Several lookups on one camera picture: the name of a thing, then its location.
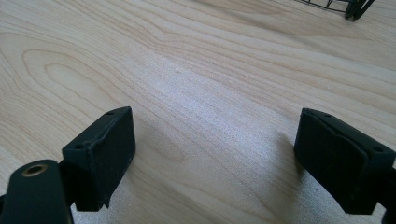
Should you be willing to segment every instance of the wire rack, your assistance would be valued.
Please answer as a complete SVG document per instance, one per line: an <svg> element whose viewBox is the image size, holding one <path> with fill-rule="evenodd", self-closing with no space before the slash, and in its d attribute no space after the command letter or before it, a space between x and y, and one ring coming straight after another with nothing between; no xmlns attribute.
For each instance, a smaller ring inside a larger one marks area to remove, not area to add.
<svg viewBox="0 0 396 224"><path fill-rule="evenodd" d="M326 10L344 12L346 19L352 18L353 21L360 18L369 8L374 0L297 0L307 3L314 7L320 7Z"/></svg>

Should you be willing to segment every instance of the wooden table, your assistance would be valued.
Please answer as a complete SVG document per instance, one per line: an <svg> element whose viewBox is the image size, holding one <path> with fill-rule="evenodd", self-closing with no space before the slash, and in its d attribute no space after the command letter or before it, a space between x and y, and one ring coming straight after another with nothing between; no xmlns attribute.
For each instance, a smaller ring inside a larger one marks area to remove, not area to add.
<svg viewBox="0 0 396 224"><path fill-rule="evenodd" d="M396 148L396 3L358 21L291 0L1 1L0 194L130 105L137 150L76 223L379 223L346 215L293 144L301 109Z"/></svg>

